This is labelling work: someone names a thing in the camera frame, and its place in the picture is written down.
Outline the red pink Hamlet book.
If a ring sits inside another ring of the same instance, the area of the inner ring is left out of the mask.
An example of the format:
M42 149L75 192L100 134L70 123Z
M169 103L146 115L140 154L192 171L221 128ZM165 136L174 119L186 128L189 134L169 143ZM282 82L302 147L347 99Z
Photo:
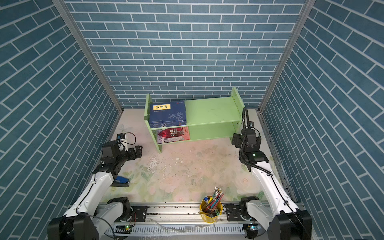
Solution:
M167 144L191 139L188 127L174 127L157 130L157 144Z

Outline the blue book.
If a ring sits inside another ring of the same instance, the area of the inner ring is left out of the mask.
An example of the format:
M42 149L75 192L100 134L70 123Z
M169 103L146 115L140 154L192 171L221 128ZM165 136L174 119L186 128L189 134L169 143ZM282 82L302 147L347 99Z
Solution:
M186 124L187 114L185 101L151 104L149 126L152 129L185 126Z

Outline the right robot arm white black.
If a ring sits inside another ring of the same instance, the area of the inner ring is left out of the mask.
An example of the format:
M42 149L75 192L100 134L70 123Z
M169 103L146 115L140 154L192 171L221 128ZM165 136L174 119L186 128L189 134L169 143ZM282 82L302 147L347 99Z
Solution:
M266 207L256 196L244 197L239 203L239 217L256 221L270 240L310 240L312 217L300 210L277 180L267 156L260 151L261 136L253 129L243 129L233 135L232 144L239 149L240 162L259 181L269 203Z

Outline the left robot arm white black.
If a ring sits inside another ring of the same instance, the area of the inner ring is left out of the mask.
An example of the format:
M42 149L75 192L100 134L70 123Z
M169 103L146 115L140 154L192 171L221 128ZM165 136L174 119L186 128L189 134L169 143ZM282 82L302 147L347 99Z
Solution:
M110 141L102 146L102 161L92 172L91 180L75 203L61 216L52 219L48 225L49 240L98 240L107 230L107 236L118 239L113 224L123 223L124 233L131 233L136 224L136 213L127 197L114 198L97 211L97 207L109 187L128 187L124 179L118 183L118 174L127 161L141 158L142 146L127 149L126 143Z

